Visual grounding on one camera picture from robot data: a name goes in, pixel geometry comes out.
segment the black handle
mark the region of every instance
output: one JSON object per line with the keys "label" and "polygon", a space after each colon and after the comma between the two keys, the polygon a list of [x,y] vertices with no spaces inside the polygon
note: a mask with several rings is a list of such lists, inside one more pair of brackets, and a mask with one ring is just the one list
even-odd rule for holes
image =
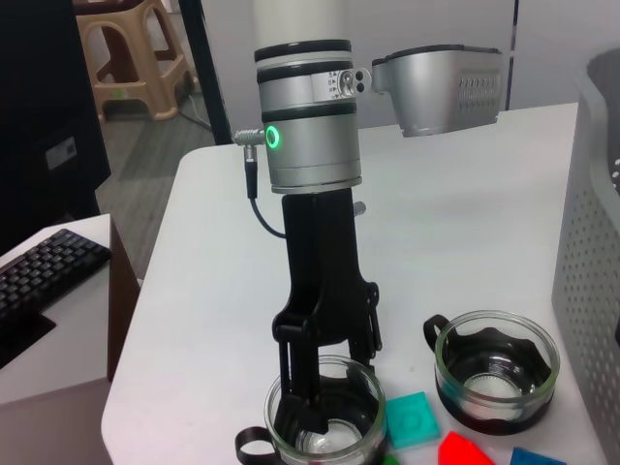
{"label": "black handle", "polygon": [[260,426],[246,428],[236,435],[236,438],[234,438],[234,448],[239,462],[243,465],[280,465],[282,463],[277,451],[273,453],[251,454],[241,450],[246,444],[254,443],[255,441],[265,441],[272,444],[271,435],[265,428]]}
{"label": "black handle", "polygon": [[437,342],[437,331],[435,328],[441,332],[448,323],[448,319],[441,315],[430,317],[424,322],[424,339],[426,339],[426,344],[428,344],[431,351],[435,352],[435,343]]}

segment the white wall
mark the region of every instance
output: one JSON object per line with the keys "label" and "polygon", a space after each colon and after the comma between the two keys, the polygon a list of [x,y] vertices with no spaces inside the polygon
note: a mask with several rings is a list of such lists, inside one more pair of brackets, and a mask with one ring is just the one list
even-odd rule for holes
{"label": "white wall", "polygon": [[576,102],[574,69],[620,42],[617,0],[520,0],[511,109]]}
{"label": "white wall", "polygon": [[[433,44],[497,47],[505,81],[512,37],[513,0],[349,0],[354,61]],[[207,34],[233,131],[261,126],[254,66],[251,0],[202,0]],[[389,97],[358,103],[360,127],[394,124]]]}

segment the teal block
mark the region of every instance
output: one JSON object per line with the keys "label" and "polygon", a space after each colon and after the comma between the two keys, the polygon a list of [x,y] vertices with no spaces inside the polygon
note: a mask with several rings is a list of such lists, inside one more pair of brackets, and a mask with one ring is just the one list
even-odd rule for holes
{"label": "teal block", "polygon": [[386,404],[387,431],[395,449],[441,437],[439,425],[424,392],[398,397]]}

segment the gray floor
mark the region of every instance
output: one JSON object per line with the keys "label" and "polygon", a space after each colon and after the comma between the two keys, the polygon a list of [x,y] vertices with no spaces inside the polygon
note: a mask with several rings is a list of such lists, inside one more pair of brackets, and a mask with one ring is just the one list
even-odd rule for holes
{"label": "gray floor", "polygon": [[[194,99],[206,119],[202,95]],[[181,110],[196,118],[189,100]],[[136,275],[143,278],[178,163],[186,153],[213,145],[213,136],[180,115],[149,121],[144,108],[129,103],[110,108],[107,116],[102,132],[111,177],[97,191],[97,200],[103,213],[111,213]]]}

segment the keyboard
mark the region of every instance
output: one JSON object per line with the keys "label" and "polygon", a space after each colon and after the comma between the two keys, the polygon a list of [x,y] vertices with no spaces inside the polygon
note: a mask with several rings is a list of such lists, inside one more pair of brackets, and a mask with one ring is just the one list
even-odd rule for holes
{"label": "keyboard", "polygon": [[60,230],[6,264],[0,268],[0,329],[46,310],[109,258],[106,247]]}

